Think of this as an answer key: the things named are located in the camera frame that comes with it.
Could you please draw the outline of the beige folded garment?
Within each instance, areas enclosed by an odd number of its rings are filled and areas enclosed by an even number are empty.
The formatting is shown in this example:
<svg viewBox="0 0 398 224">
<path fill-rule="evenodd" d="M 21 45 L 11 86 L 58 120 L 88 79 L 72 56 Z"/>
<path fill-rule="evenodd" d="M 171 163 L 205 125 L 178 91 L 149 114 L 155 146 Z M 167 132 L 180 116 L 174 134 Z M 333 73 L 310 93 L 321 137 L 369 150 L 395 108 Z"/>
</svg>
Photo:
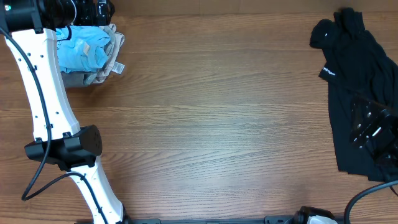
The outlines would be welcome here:
<svg viewBox="0 0 398 224">
<path fill-rule="evenodd" d="M 111 72 L 120 75 L 124 70 L 124 65 L 116 61 L 119 55 L 119 51 L 125 41 L 124 34 L 116 30 L 117 27 L 115 24 L 110 24 L 101 28 L 111 38 L 110 42 L 105 47 L 105 52 L 108 56 L 108 60 L 106 61 L 103 68 L 99 69 L 96 72 L 96 76 L 92 81 L 92 84 L 103 83 L 108 78 Z"/>
</svg>

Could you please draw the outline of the light blue t-shirt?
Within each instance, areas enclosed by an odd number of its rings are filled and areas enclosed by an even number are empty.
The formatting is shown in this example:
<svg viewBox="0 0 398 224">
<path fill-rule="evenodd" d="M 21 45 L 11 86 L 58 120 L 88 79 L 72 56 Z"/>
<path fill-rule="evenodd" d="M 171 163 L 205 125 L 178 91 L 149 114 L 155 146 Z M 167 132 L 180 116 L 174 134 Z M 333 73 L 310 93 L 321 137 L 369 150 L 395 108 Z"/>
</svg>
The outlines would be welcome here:
<svg viewBox="0 0 398 224">
<path fill-rule="evenodd" d="M 68 26 L 56 29 L 58 63 L 62 72 L 95 72 L 108 55 L 110 36 L 99 27 Z"/>
</svg>

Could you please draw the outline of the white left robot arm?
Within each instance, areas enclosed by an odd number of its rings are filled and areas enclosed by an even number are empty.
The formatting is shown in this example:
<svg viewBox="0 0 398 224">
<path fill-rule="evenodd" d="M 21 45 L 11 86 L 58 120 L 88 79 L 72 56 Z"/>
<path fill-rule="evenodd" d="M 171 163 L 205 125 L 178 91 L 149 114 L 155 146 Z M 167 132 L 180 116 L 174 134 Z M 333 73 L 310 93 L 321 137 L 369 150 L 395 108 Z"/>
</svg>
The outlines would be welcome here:
<svg viewBox="0 0 398 224">
<path fill-rule="evenodd" d="M 81 127 L 70 107 L 57 56 L 58 28 L 105 26 L 110 1 L 1 0 L 1 34 L 22 75 L 33 121 L 28 158 L 55 164 L 80 189 L 94 223 L 130 223 L 101 164 L 102 139 L 94 125 Z"/>
</svg>

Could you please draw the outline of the black garment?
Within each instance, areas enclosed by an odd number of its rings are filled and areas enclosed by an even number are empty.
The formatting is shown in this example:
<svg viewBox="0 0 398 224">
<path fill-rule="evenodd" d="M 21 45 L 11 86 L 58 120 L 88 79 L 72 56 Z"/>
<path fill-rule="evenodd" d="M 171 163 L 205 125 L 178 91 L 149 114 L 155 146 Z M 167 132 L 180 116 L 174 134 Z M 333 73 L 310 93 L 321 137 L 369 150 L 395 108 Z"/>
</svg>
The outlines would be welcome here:
<svg viewBox="0 0 398 224">
<path fill-rule="evenodd" d="M 319 77 L 328 83 L 328 111 L 338 169 L 384 182 L 387 169 L 349 141 L 351 100 L 355 95 L 397 109 L 397 64 L 364 26 L 361 12 L 344 8 L 312 30 L 310 46 L 322 50 L 326 63 Z"/>
</svg>

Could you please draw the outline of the grey folded shorts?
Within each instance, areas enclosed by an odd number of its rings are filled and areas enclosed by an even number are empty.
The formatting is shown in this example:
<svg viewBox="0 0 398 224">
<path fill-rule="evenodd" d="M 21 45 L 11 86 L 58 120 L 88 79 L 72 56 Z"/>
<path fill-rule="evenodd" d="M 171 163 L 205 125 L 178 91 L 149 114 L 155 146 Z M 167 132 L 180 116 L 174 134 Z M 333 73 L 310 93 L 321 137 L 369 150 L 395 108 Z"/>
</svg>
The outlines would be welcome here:
<svg viewBox="0 0 398 224">
<path fill-rule="evenodd" d="M 61 71 L 61 74 L 62 74 L 64 85 L 67 88 L 75 88 L 75 87 L 86 87 L 88 85 L 92 85 L 92 81 L 94 80 L 97 71 L 95 71 L 95 72 L 71 72 L 71 73 L 65 73 L 65 72 Z"/>
</svg>

